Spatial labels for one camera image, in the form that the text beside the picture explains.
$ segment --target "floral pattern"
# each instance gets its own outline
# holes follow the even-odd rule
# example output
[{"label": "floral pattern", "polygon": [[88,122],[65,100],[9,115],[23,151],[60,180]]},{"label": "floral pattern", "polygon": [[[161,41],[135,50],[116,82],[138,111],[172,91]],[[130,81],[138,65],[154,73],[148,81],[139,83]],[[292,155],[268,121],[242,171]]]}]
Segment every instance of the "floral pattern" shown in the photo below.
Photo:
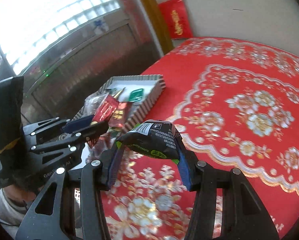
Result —
[{"label": "floral pattern", "polygon": [[299,103],[299,96],[297,94],[294,94],[293,92],[287,92],[286,95],[288,96],[288,99],[291,100],[293,103]]},{"label": "floral pattern", "polygon": [[258,110],[258,104],[247,95],[238,94],[225,102],[229,103],[230,108],[237,108],[245,114],[254,114]]},{"label": "floral pattern", "polygon": [[[226,137],[223,137],[224,140],[229,141],[228,144],[231,147],[239,146],[241,154],[251,157],[254,154],[259,159],[270,158],[269,153],[272,152],[271,149],[268,149],[266,145],[263,145],[263,147],[256,146],[251,141],[241,141],[240,138],[236,137],[235,133],[230,133],[228,131],[225,131]],[[247,164],[250,166],[253,166],[255,163],[251,162],[251,160],[247,160]]]},{"label": "floral pattern", "polygon": [[[229,74],[237,76],[235,85],[243,87],[232,97],[228,95],[234,90],[233,83],[222,80]],[[210,98],[202,94],[207,88],[214,91]],[[218,164],[239,167],[246,176],[259,177],[266,185],[280,185],[284,191],[299,195],[299,183],[295,183],[299,181],[299,148],[292,139],[299,112],[293,112],[295,102],[291,99],[299,105],[299,89],[278,79],[231,66],[209,65],[168,120],[186,126],[181,135],[187,148],[207,154]],[[214,118],[206,127],[202,125],[203,113]],[[240,126],[237,133],[226,130],[233,125]]]},{"label": "floral pattern", "polygon": [[275,67],[289,78],[299,76],[299,58],[287,52],[278,52],[271,47],[260,47],[251,42],[237,42],[231,39],[192,38],[189,43],[172,51],[179,55],[197,54],[211,57],[223,55],[225,59],[247,61],[261,68]]},{"label": "floral pattern", "polygon": [[291,115],[291,112],[285,112],[282,108],[278,106],[274,106],[269,110],[269,116],[276,125],[282,128],[288,128],[291,122],[295,120],[294,117]]},{"label": "floral pattern", "polygon": [[247,126],[260,137],[269,136],[273,131],[273,122],[266,114],[252,114],[248,117]]},{"label": "floral pattern", "polygon": [[227,84],[237,84],[239,78],[233,74],[225,74],[221,77],[221,80]]},{"label": "floral pattern", "polygon": [[295,147],[291,147],[285,151],[284,154],[280,153],[280,156],[277,157],[277,162],[284,166],[287,169],[288,174],[290,174],[291,169],[299,169],[299,150]]},{"label": "floral pattern", "polygon": [[[270,136],[274,131],[275,137],[280,141],[281,128],[288,128],[295,120],[289,111],[281,108],[280,102],[274,96],[264,90],[246,90],[246,94],[235,95],[225,102],[230,108],[240,110],[237,115],[240,121],[237,123],[246,123],[247,127],[260,137]],[[259,112],[261,107],[268,108],[267,114]]]},{"label": "floral pattern", "polygon": [[274,106],[275,98],[266,91],[256,91],[254,93],[255,101],[261,106]]},{"label": "floral pattern", "polygon": [[[189,39],[165,58],[173,62],[173,56],[189,54],[206,61],[200,60],[200,78],[194,80],[192,90],[182,91],[184,100],[175,102],[177,106],[168,120],[174,122],[186,147],[194,150],[200,160],[223,170],[238,167],[245,176],[254,178],[252,185],[274,215],[272,220],[283,237],[295,222],[289,214],[299,212],[299,204],[294,205],[295,201],[299,203],[299,58],[265,45],[217,38]],[[156,64],[155,71],[161,69],[165,58]],[[223,65],[202,66],[202,62],[211,61],[222,61]],[[193,73],[187,75],[189,80],[197,76],[197,72]],[[237,79],[227,78],[231,75]],[[275,100],[268,97],[268,106],[263,106],[260,102],[264,104],[264,94],[256,97],[257,91],[267,92]],[[161,95],[161,99],[167,97],[166,93]],[[163,112],[170,112],[165,106]],[[213,122],[208,129],[203,127],[203,113],[207,112],[211,114],[206,118],[216,120],[216,131],[211,129],[215,127]],[[259,114],[272,122],[271,133],[263,137],[247,125],[250,116]],[[125,151],[114,187],[102,192],[112,239],[184,239],[195,195],[186,191],[176,169],[169,160],[149,161]],[[274,195],[279,198],[273,201]],[[213,237],[220,235],[222,202],[222,197],[217,196]]]}]

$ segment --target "black snack packet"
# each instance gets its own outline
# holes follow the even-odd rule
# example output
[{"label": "black snack packet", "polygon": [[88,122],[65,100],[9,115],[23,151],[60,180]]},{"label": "black snack packet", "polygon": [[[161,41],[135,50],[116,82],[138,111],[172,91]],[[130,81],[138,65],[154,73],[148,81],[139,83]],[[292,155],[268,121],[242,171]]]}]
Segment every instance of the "black snack packet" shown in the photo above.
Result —
[{"label": "black snack packet", "polygon": [[171,159],[179,163],[174,138],[180,137],[175,126],[168,121],[147,120],[118,138],[126,147],[156,159]]}]

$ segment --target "red candy wrapper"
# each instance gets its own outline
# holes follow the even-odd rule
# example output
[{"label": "red candy wrapper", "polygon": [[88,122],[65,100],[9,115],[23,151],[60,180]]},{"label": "red candy wrapper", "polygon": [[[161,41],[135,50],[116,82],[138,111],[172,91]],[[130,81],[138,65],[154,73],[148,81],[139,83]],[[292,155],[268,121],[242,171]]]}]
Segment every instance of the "red candy wrapper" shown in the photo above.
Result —
[{"label": "red candy wrapper", "polygon": [[[102,122],[104,120],[110,120],[115,110],[118,108],[119,102],[115,98],[113,98],[111,95],[107,95],[107,97],[102,101],[101,105],[97,108],[96,113],[92,119],[91,125]],[[87,142],[88,146],[90,148],[93,148],[93,146],[97,143],[99,137],[96,138],[90,138],[90,140]]]},{"label": "red candy wrapper", "polygon": [[132,104],[132,102],[120,102],[118,108],[108,123],[109,127],[123,128],[128,118]]},{"label": "red candy wrapper", "polygon": [[159,4],[172,39],[192,38],[192,30],[183,0],[169,0]]}]

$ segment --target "wall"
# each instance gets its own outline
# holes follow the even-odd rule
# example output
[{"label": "wall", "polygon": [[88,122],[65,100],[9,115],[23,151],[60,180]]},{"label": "wall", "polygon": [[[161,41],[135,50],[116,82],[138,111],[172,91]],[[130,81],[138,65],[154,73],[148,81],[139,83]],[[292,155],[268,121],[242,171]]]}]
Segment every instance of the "wall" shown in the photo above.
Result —
[{"label": "wall", "polygon": [[195,36],[256,41],[299,56],[299,5],[296,0],[184,1]]}]

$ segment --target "screw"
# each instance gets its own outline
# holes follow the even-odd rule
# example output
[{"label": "screw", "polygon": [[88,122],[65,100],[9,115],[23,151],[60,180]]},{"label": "screw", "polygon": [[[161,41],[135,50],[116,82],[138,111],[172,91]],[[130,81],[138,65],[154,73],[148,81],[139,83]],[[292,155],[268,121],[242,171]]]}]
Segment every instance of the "screw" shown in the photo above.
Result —
[{"label": "screw", "polygon": [[63,167],[60,167],[56,170],[57,174],[63,174],[65,172],[65,169]]},{"label": "screw", "polygon": [[100,165],[100,161],[99,160],[94,160],[94,161],[91,162],[91,165],[92,166],[98,166],[98,165]]},{"label": "screw", "polygon": [[241,174],[241,170],[238,169],[238,168],[234,168],[233,173],[236,174],[236,175],[239,175],[239,174]]},{"label": "screw", "polygon": [[205,167],[206,166],[206,162],[205,161],[198,161],[197,165],[200,167]]}]

